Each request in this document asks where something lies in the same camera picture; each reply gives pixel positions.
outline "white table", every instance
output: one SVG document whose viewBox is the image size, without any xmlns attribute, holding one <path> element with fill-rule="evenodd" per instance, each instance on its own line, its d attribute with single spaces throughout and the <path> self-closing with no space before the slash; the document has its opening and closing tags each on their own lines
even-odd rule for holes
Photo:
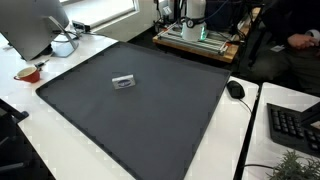
<svg viewBox="0 0 320 180">
<path fill-rule="evenodd" d="M 280 158 L 287 150 L 292 149 L 274 143 L 270 138 L 267 103 L 283 106 L 296 111 L 304 111 L 320 101 L 320 98 L 300 93 L 291 89 L 264 83 L 260 95 L 259 105 L 252 131 L 251 141 L 247 154 L 246 164 L 262 164 L 274 167 L 280 163 Z M 303 157 L 310 157 L 297 151 Z M 246 167 L 243 172 L 243 180 L 268 179 L 272 169 L 262 167 Z"/>
<path fill-rule="evenodd" d="M 19 127 L 34 146 L 57 180 L 134 179 L 82 132 L 42 101 L 35 90 L 57 75 L 76 66 L 116 41 L 84 35 L 79 48 L 68 58 L 40 57 L 25 62 L 14 49 L 0 49 L 0 98 L 30 116 Z M 50 58 L 43 67 L 41 80 L 35 84 L 13 80 L 22 68 Z M 231 77 L 241 83 L 252 109 L 258 85 Z M 185 179 L 233 178 L 250 112 L 224 90 L 204 138 Z"/>
</svg>

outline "black mouse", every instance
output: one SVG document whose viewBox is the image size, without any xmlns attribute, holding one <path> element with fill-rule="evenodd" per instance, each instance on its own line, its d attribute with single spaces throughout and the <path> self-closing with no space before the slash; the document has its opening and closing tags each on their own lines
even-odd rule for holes
<svg viewBox="0 0 320 180">
<path fill-rule="evenodd" d="M 243 87 L 237 81 L 229 81 L 227 89 L 234 99 L 242 99 L 245 96 Z"/>
</svg>

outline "black keyboard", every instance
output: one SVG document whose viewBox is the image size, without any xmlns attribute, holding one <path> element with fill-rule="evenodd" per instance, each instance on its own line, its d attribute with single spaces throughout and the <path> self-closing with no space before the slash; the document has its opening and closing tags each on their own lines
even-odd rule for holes
<svg viewBox="0 0 320 180">
<path fill-rule="evenodd" d="M 267 103 L 271 139 L 278 144 L 320 158 L 320 134 L 300 125 L 301 112 Z"/>
</svg>

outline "orange cup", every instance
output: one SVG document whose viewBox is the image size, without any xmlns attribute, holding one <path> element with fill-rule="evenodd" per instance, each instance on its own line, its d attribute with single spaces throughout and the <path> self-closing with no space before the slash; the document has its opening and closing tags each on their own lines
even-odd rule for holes
<svg viewBox="0 0 320 180">
<path fill-rule="evenodd" d="M 35 83 L 40 80 L 40 72 L 36 67 L 28 67 L 19 71 L 13 78 L 19 81 Z"/>
</svg>

